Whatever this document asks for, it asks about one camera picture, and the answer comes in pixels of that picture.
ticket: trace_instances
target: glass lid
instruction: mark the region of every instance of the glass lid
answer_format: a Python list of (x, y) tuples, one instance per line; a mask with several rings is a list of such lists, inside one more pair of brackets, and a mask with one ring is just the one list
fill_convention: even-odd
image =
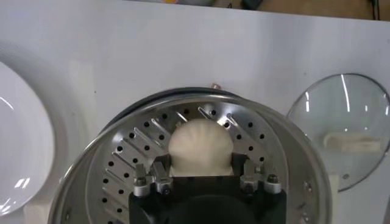
[(339, 191), (368, 177), (387, 154), (389, 96), (358, 74), (332, 75), (311, 85), (288, 113), (313, 142)]

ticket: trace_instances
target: black machine part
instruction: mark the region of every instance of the black machine part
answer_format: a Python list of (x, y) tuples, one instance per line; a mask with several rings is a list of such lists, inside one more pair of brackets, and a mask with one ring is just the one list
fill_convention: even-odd
[[(158, 159), (169, 166), (169, 157)], [(284, 224), (286, 193), (268, 193), (259, 181), (255, 191), (240, 187), (245, 155), (233, 155), (233, 176), (173, 177), (161, 194), (151, 184), (147, 196), (129, 196), (130, 223), (136, 224)]]

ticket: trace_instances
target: wooden surface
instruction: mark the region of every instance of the wooden surface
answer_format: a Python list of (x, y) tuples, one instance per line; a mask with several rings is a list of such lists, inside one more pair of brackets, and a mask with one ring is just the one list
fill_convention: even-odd
[[(390, 0), (380, 1), (381, 20), (390, 21)], [(216, 0), (216, 7), (241, 9), (241, 0)], [(369, 0), (263, 0), (259, 11), (341, 18), (372, 19)]]

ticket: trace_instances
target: white countertop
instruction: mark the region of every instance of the white countertop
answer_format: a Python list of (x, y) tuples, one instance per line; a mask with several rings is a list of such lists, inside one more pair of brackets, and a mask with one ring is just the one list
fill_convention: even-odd
[[(390, 23), (120, 0), (2, 0), (0, 61), (52, 118), (56, 163), (24, 212), (47, 213), (66, 168), (123, 108), (160, 90), (208, 86), (286, 114), (315, 81), (366, 74), (390, 89)], [(336, 224), (382, 224), (390, 159), (339, 194)], [(24, 223), (22, 209), (0, 223)], [(42, 223), (28, 218), (26, 223)]]

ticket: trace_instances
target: white ceramic plate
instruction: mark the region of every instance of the white ceramic plate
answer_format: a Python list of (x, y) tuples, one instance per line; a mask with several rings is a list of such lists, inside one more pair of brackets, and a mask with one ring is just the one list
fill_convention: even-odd
[(54, 134), (42, 102), (0, 62), (0, 216), (27, 203), (43, 186), (54, 159)]

